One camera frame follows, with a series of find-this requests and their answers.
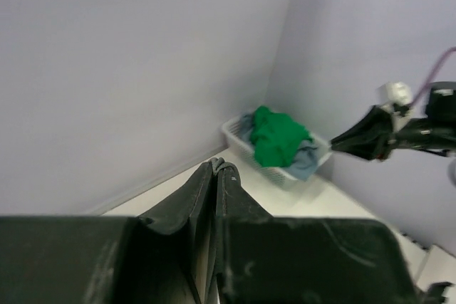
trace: white plastic basket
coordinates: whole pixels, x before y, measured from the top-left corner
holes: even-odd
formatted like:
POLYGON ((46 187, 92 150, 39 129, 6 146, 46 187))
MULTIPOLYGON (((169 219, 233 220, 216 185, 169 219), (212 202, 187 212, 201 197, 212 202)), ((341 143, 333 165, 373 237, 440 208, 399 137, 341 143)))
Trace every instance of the white plastic basket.
MULTIPOLYGON (((280 167, 261 167, 254 158, 254 149, 239 137, 239 129, 241 116, 234 117, 222 126, 222 132, 227 138, 228 146, 234 153, 248 162, 255 170, 260 171, 271 182, 275 183, 282 189, 288 189, 297 182, 302 182, 300 179, 291 176, 288 172, 280 167)), ((313 141, 318 147, 316 154, 318 157, 318 166, 320 167, 331 156, 329 143, 325 139, 311 132, 313 141)))

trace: black robotic arm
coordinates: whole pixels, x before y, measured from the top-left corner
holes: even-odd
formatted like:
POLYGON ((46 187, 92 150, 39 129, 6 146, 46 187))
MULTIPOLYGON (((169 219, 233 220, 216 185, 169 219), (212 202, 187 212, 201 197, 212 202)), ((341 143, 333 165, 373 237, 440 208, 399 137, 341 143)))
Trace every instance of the black robotic arm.
POLYGON ((331 149, 364 160, 385 160, 396 149, 417 150, 442 157, 456 152, 456 82, 430 82, 445 59, 455 51, 456 48, 451 48, 441 56, 411 103, 404 104, 398 94, 393 94, 394 87, 401 88, 403 84, 388 84, 389 101, 384 105, 374 105, 360 122, 333 138, 331 149), (427 91, 426 116, 412 118, 413 106, 427 91))

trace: green cloth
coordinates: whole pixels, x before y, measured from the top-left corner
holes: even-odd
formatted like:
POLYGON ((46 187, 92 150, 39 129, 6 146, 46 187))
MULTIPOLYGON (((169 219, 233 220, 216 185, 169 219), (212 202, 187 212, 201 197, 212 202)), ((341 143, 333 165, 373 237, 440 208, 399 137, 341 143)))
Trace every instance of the green cloth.
POLYGON ((255 160, 262 167, 289 167, 303 140, 312 141, 309 131, 289 115, 259 107, 253 118, 250 141, 255 145, 255 160))

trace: white wall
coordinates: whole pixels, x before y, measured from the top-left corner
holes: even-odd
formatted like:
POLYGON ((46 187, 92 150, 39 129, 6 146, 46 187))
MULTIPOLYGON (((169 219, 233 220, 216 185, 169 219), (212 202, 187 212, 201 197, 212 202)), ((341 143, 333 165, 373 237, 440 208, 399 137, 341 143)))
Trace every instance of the white wall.
POLYGON ((0 213, 97 211, 223 145, 289 0, 0 0, 0 213))
MULTIPOLYGON (((291 0, 267 102, 327 138, 402 80, 414 90, 456 45, 456 0, 291 0)), ((456 80, 456 56, 439 79, 456 80)), ((339 154, 326 172, 376 214, 456 253, 456 189, 448 159, 397 151, 379 164, 339 154)))

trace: blue cloth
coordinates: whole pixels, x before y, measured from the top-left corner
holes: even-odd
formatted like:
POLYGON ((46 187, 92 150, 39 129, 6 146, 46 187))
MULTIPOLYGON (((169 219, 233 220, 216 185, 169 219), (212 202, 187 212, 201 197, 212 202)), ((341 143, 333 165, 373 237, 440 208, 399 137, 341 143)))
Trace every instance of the blue cloth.
MULTIPOLYGON (((250 135, 253 130, 253 115, 246 114, 239 121, 239 137, 253 148, 250 142, 250 135)), ((316 156, 317 146, 310 140, 303 140, 299 145, 293 163, 289 167, 282 168, 291 176, 306 181, 318 169, 318 157, 316 156)))

